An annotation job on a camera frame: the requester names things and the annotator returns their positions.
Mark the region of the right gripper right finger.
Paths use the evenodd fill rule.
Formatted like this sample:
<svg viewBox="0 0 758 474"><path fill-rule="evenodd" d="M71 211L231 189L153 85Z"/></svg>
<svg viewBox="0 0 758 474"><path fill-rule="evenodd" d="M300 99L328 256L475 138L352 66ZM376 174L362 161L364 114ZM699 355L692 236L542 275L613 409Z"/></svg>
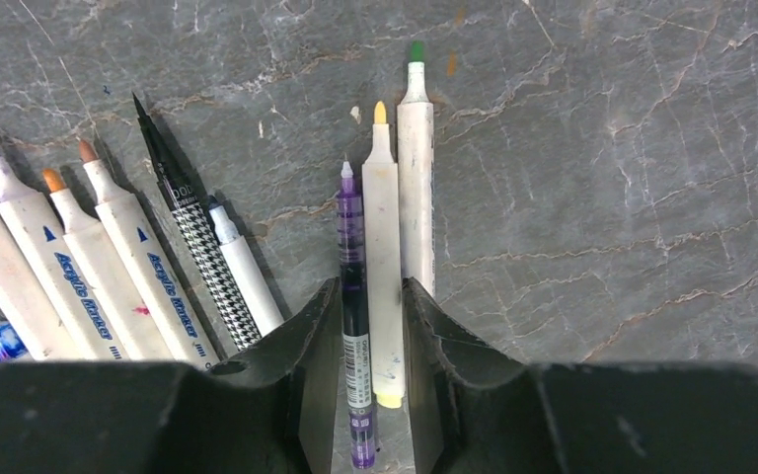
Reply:
<svg viewBox="0 0 758 474"><path fill-rule="evenodd" d="M750 364L526 364L417 280L402 298L419 473L758 473Z"/></svg>

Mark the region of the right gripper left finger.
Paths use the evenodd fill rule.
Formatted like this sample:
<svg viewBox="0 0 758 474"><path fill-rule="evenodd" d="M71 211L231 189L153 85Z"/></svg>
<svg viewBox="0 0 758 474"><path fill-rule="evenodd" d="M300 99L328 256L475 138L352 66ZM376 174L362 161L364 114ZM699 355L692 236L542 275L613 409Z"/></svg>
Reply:
<svg viewBox="0 0 758 474"><path fill-rule="evenodd" d="M0 473L327 473L341 284L240 354L0 363Z"/></svg>

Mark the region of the purple transparent pen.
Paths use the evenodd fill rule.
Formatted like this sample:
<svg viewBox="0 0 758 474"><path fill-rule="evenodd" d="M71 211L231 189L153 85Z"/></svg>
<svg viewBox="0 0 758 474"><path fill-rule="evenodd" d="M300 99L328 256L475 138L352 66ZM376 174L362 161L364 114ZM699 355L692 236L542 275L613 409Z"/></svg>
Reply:
<svg viewBox="0 0 758 474"><path fill-rule="evenodd" d="M367 308L362 196L349 162L342 163L338 202L344 382L350 456L356 469L375 463L373 389Z"/></svg>

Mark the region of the brown capped white pen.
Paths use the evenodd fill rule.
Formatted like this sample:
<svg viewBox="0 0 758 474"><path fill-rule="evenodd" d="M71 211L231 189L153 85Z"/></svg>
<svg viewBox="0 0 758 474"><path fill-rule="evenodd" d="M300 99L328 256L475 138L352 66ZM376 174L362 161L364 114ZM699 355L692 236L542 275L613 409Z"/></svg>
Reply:
<svg viewBox="0 0 758 474"><path fill-rule="evenodd" d="M96 194L95 211L132 279L170 355L207 370L219 361L137 196L119 186L85 139L83 169Z"/></svg>

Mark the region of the violet capped white pen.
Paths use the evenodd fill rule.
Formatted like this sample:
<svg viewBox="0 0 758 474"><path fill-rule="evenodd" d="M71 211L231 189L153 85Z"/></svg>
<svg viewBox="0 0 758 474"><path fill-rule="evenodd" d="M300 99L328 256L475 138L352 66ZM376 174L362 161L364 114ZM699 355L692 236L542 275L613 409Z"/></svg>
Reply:
<svg viewBox="0 0 758 474"><path fill-rule="evenodd" d="M47 198L23 183L1 155L0 215L80 355L127 360L109 317L64 242L63 226Z"/></svg>

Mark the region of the houndstooth patterned pen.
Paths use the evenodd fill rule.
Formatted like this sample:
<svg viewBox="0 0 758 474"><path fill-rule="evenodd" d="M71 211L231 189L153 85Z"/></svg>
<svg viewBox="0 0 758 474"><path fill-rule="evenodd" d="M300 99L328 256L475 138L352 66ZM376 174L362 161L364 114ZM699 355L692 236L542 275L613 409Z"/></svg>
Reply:
<svg viewBox="0 0 758 474"><path fill-rule="evenodd" d="M236 349L261 338L245 298L219 250L217 238L189 173L137 96L132 97L157 184Z"/></svg>

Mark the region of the orange capped pen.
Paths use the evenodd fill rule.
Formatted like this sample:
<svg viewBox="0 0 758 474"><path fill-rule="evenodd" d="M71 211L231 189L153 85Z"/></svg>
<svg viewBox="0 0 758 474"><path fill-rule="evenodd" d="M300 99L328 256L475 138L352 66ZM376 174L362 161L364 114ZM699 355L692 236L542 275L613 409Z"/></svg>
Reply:
<svg viewBox="0 0 758 474"><path fill-rule="evenodd" d="M44 169L42 176L61 217L64 241L128 357L170 360L172 355L102 222L83 210L57 171Z"/></svg>

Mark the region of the yellow capped white pen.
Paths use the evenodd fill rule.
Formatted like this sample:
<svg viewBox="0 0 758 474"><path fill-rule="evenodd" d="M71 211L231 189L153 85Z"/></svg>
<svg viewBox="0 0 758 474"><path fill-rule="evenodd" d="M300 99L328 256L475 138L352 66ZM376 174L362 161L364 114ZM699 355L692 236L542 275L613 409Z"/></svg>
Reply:
<svg viewBox="0 0 758 474"><path fill-rule="evenodd" d="M361 167L373 393L399 409L406 394L398 165L386 106L376 103L372 146Z"/></svg>

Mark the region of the green capped white pen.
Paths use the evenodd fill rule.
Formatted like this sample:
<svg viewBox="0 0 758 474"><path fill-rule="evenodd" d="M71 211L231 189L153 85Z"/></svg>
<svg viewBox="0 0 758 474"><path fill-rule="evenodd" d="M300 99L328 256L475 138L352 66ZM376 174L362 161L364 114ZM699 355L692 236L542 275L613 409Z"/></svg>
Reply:
<svg viewBox="0 0 758 474"><path fill-rule="evenodd" d="M425 48L412 43L407 90L397 105L400 237L403 276L435 292L433 224L434 109L425 85Z"/></svg>

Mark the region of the blue capped white pen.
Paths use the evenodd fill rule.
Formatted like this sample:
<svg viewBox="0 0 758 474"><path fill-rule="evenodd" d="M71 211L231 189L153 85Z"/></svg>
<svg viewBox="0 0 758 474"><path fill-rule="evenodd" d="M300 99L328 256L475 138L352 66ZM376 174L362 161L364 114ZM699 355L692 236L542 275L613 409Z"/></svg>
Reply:
<svg viewBox="0 0 758 474"><path fill-rule="evenodd" d="M207 208L219 242L219 249L258 330L265 337L279 327L284 322L284 318L247 239L228 215L225 206L216 196L209 195Z"/></svg>

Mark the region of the red white pen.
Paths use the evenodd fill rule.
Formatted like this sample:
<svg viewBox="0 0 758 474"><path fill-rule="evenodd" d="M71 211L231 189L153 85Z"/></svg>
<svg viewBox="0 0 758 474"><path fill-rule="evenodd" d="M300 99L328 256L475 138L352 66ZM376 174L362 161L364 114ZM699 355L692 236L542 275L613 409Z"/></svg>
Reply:
<svg viewBox="0 0 758 474"><path fill-rule="evenodd" d="M33 359L82 357L1 216L0 309Z"/></svg>

